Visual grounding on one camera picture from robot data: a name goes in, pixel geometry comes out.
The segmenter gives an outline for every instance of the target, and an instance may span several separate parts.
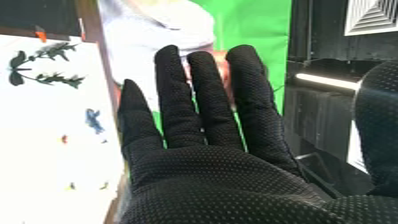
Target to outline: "white poster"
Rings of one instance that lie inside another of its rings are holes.
[[[357,125],[354,121],[352,121],[350,148],[348,148],[346,162],[364,173],[368,173],[368,170],[364,167]]]
[[[0,35],[7,224],[98,224],[115,197],[123,158],[103,64],[98,45],[78,42]]]

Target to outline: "gloved hand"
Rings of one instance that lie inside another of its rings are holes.
[[[156,54],[163,138],[140,89],[124,82],[119,126],[133,200],[123,223],[373,223],[380,217],[362,216],[368,210],[355,205],[373,206],[382,199],[361,196],[325,203],[302,179],[254,48],[236,47],[227,61],[249,153],[211,55],[188,56],[195,111],[178,48],[169,46]],[[391,200],[382,201],[396,206]]]

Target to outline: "black surface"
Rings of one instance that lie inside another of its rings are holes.
[[[288,86],[284,100],[286,141],[295,156],[304,156],[307,179],[332,197],[364,194],[370,176],[346,163],[352,97]]]
[[[80,36],[75,0],[2,0],[0,26]]]

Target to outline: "orange object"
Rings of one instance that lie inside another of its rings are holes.
[[[36,32],[36,36],[41,39],[41,42],[46,43],[46,33],[44,32]]]
[[[41,42],[46,43],[46,31],[39,26],[36,26],[36,36],[39,37]]]

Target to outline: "person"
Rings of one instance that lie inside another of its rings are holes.
[[[151,110],[158,111],[153,56],[165,45],[178,45],[188,71],[188,53],[204,50],[215,56],[222,55],[224,51],[213,49],[213,16],[188,0],[99,0],[99,15],[115,96],[119,98],[121,84],[128,78],[142,88]],[[219,65],[227,88],[226,62],[219,61]],[[128,72],[130,67],[135,67],[135,73]]]
[[[117,117],[133,197],[121,223],[398,223],[398,62],[371,70],[355,97],[375,189],[325,202],[284,142],[254,48],[238,46],[226,58],[247,152],[210,53],[188,55],[197,112],[178,47],[155,56],[163,135],[137,83],[124,81]]]

